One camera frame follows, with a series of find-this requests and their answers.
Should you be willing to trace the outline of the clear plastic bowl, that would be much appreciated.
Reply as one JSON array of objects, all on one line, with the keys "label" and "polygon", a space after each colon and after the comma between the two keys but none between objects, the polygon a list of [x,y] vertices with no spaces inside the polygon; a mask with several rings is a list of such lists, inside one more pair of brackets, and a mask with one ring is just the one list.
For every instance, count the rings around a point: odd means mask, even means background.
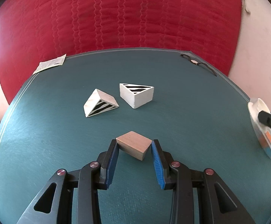
[{"label": "clear plastic bowl", "polygon": [[247,107],[258,141],[267,156],[271,159],[271,112],[260,98],[251,99]]}]

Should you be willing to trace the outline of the brown wooden cube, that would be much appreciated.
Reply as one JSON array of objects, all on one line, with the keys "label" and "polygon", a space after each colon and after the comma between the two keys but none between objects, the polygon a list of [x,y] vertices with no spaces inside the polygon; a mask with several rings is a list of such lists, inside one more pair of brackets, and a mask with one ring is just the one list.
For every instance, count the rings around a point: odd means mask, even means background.
[{"label": "brown wooden cube", "polygon": [[134,131],[118,136],[116,142],[119,148],[130,156],[143,161],[152,140]]}]

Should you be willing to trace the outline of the white triangular prism block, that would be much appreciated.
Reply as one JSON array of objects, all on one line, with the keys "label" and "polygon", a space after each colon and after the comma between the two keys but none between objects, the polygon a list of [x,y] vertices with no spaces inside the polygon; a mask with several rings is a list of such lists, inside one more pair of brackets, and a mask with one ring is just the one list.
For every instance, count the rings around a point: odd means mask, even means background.
[{"label": "white triangular prism block", "polygon": [[89,118],[119,108],[119,105],[113,96],[96,88],[85,102],[83,108],[85,117]]}]

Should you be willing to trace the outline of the white striped triangular block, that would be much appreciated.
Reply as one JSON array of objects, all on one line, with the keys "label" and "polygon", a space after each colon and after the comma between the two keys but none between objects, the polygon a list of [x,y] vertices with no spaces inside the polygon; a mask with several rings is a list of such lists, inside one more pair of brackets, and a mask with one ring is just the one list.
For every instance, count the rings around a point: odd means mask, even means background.
[{"label": "white striped triangular block", "polygon": [[154,87],[130,83],[119,84],[120,97],[133,108],[139,108],[153,100]]}]

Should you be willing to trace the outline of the orange textured block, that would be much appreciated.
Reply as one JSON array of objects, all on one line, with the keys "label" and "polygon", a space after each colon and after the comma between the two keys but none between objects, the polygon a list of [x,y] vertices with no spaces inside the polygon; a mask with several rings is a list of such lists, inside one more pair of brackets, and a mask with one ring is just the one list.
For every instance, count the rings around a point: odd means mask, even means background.
[{"label": "orange textured block", "polygon": [[265,132],[260,132],[259,142],[263,149],[271,144],[271,134],[268,130]]}]

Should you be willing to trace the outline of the black wrist watch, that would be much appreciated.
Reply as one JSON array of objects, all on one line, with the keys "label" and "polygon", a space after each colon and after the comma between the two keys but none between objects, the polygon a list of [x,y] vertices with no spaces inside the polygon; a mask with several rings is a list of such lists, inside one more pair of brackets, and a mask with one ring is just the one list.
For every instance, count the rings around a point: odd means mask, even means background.
[{"label": "black wrist watch", "polygon": [[206,67],[207,69],[209,69],[212,72],[212,74],[215,77],[217,77],[217,73],[207,63],[205,63],[205,62],[198,62],[197,60],[195,60],[194,58],[192,58],[191,56],[189,56],[187,54],[180,54],[180,57],[187,59],[189,62],[191,62],[194,65],[197,65],[197,66],[202,65],[202,66]]}]

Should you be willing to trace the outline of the white paper leaflet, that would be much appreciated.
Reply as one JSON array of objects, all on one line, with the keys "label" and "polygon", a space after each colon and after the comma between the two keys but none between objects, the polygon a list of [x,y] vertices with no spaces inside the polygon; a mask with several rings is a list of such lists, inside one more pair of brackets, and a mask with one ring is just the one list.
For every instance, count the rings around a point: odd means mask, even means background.
[{"label": "white paper leaflet", "polygon": [[36,70],[33,72],[33,75],[39,73],[43,70],[50,69],[52,67],[62,66],[66,58],[66,54],[63,56],[51,59],[45,62],[40,62]]}]

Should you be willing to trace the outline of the red quilted mattress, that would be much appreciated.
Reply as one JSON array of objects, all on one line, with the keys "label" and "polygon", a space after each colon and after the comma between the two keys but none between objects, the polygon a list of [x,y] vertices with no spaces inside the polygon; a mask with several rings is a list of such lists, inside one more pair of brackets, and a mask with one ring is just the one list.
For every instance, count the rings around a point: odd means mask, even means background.
[{"label": "red quilted mattress", "polygon": [[192,51],[232,66],[241,0],[6,0],[0,8],[0,84],[11,102],[42,61],[117,48]]}]

